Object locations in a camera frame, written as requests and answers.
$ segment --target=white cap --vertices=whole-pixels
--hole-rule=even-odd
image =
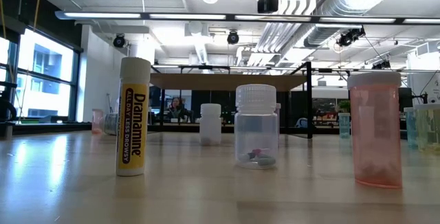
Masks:
[[[350,76],[347,87],[371,86],[371,85],[397,85],[400,86],[400,74],[395,72],[374,72]]]
[[[201,109],[200,114],[202,115],[220,116],[221,114],[220,104],[201,104],[200,109]]]
[[[414,110],[437,110],[440,109],[440,104],[416,104]]]
[[[236,88],[237,107],[276,107],[276,88],[263,84],[241,85]]]
[[[143,58],[126,57],[121,62],[121,78],[137,78],[150,81],[151,64]]]

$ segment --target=yellow label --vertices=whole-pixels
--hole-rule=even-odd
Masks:
[[[119,99],[118,167],[144,166],[149,89],[145,84],[123,84]]]

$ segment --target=green plant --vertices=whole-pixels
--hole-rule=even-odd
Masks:
[[[350,100],[343,100],[339,102],[339,110],[350,112]]]

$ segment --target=desk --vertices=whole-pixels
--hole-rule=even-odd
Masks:
[[[281,135],[276,170],[234,167],[233,134],[148,135],[146,173],[116,177],[115,137],[90,131],[0,142],[0,223],[438,223],[440,157],[402,142],[403,190],[355,184],[336,135]]]

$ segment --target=table surface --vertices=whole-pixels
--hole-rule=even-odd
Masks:
[[[403,190],[354,182],[338,136],[281,135],[275,170],[234,166],[233,134],[148,135],[145,175],[115,176],[115,137],[87,132],[0,142],[0,223],[438,223],[440,156],[402,141]]]

